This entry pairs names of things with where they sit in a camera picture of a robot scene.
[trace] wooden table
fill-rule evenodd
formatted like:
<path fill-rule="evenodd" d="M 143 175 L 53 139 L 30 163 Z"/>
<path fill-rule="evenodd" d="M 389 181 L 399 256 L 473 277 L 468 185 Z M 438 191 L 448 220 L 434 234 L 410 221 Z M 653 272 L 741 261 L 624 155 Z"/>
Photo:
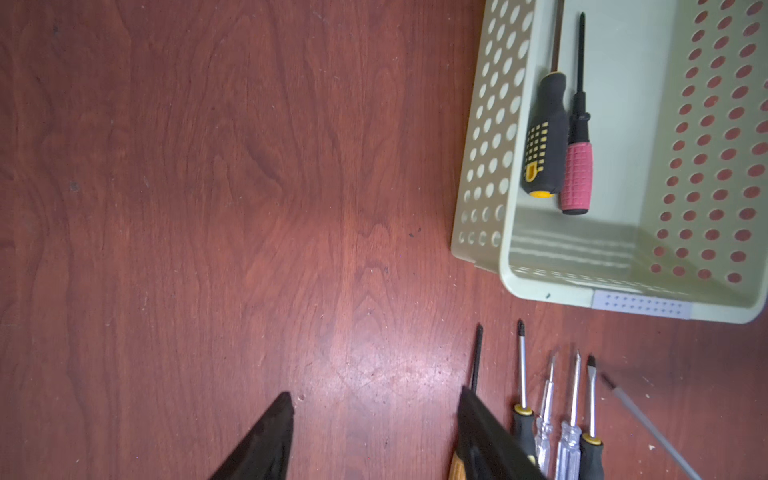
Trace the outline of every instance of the wooden table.
<path fill-rule="evenodd" d="M 206 478 L 283 390 L 290 478 L 444 478 L 477 322 L 511 421 L 517 318 L 556 421 L 578 346 L 704 478 L 765 478 L 765 314 L 532 303 L 451 256 L 483 5 L 6 2 L 0 478 Z M 608 478 L 684 477 L 598 398 Z"/>

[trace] reddish brown wood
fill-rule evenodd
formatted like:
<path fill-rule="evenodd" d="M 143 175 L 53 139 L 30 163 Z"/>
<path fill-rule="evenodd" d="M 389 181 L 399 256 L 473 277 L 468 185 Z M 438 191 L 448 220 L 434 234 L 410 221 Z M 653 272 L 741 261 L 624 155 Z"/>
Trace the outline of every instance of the reddish brown wood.
<path fill-rule="evenodd" d="M 765 478 L 765 316 L 531 303 L 450 255 L 482 6 L 6 2 L 0 478 L 206 478 L 284 389 L 291 478 L 444 478 L 477 322 L 511 420 L 518 317 L 535 403 L 578 345 L 704 478 Z M 608 478 L 683 478 L 598 396 Z"/>

